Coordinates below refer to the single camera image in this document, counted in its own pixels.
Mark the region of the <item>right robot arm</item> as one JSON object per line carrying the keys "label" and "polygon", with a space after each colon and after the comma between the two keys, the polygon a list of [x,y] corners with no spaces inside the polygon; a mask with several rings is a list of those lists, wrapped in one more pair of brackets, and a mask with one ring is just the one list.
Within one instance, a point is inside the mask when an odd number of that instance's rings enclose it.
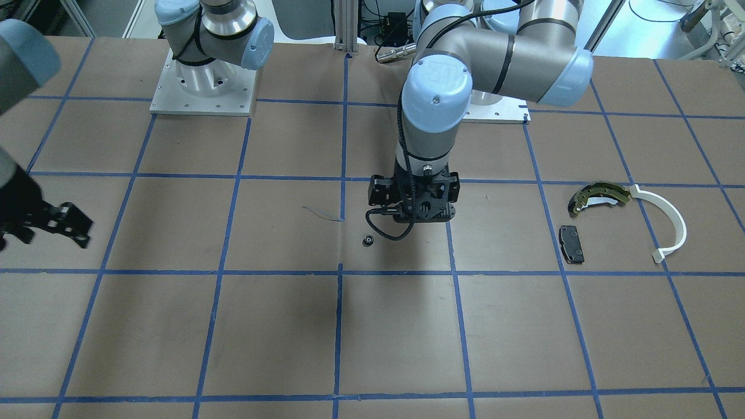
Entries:
{"label": "right robot arm", "polygon": [[[258,70],[272,51],[274,27],[252,1],[158,1],[155,12],[173,59],[183,66],[223,61]],[[58,74],[61,59],[44,35],[17,19],[2,21],[1,46],[1,108],[7,112]],[[38,183],[2,151],[1,224],[3,236],[24,244],[44,230],[86,248],[93,220],[70,202],[56,207],[45,201]]]}

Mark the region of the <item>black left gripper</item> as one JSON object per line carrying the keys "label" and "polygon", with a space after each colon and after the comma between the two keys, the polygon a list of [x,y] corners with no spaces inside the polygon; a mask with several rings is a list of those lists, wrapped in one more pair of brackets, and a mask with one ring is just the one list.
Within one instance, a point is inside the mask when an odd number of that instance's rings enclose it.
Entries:
{"label": "black left gripper", "polygon": [[397,165],[393,176],[393,202],[397,223],[449,222],[455,217],[460,178],[449,167],[430,177],[410,177]]}

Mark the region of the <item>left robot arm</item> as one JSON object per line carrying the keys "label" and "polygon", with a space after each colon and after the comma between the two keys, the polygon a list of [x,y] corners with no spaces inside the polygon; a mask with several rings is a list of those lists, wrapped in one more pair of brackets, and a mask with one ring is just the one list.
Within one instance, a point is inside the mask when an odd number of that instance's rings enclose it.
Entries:
{"label": "left robot arm", "polygon": [[582,1],[523,1],[514,33],[480,27],[476,14],[445,3],[425,17],[397,109],[392,177],[376,175],[369,213],[398,223],[454,218],[460,184],[449,155],[473,91],[549,106],[572,106],[593,73],[576,45]]}

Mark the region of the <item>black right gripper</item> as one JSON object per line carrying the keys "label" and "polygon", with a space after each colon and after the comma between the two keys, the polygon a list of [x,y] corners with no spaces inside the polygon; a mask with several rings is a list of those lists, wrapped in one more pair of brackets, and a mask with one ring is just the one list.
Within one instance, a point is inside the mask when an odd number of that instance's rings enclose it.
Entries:
{"label": "black right gripper", "polygon": [[93,220],[73,203],[57,207],[44,201],[36,181],[16,165],[1,188],[1,226],[1,250],[7,247],[6,235],[30,244],[35,236],[32,228],[66,236],[86,248]]}

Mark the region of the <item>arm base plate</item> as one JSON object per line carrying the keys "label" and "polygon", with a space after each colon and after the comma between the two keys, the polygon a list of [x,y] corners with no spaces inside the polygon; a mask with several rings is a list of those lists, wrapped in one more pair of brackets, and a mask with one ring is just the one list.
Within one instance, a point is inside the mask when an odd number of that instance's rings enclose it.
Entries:
{"label": "arm base plate", "polygon": [[153,114],[178,116],[250,116],[258,71],[216,59],[186,66],[166,56],[151,99]]}
{"label": "arm base plate", "polygon": [[463,122],[523,124],[531,121],[527,101],[511,97],[473,97]]}

